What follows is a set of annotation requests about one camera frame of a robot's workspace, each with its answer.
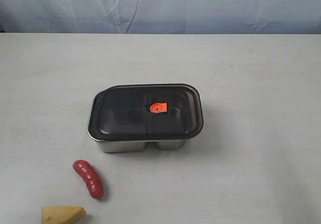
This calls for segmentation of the blue-grey backdrop cloth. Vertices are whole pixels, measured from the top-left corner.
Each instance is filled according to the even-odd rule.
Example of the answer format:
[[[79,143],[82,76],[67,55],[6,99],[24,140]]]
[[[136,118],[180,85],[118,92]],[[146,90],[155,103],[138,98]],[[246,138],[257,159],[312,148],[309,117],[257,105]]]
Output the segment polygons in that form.
[[[319,34],[320,0],[1,0],[1,30]]]

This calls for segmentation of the yellow toy cheese wedge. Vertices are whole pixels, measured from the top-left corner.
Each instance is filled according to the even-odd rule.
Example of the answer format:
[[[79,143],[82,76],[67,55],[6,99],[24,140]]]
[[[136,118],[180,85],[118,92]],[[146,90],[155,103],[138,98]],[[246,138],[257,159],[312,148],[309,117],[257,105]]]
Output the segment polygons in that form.
[[[75,224],[86,215],[81,206],[43,206],[42,224]]]

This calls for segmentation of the red toy sausage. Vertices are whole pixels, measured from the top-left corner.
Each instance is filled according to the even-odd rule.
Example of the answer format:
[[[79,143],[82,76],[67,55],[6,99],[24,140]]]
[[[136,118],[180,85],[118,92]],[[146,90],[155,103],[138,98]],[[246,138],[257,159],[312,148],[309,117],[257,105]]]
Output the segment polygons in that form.
[[[73,168],[85,182],[91,197],[101,199],[104,196],[103,183],[94,167],[85,160],[76,160]]]

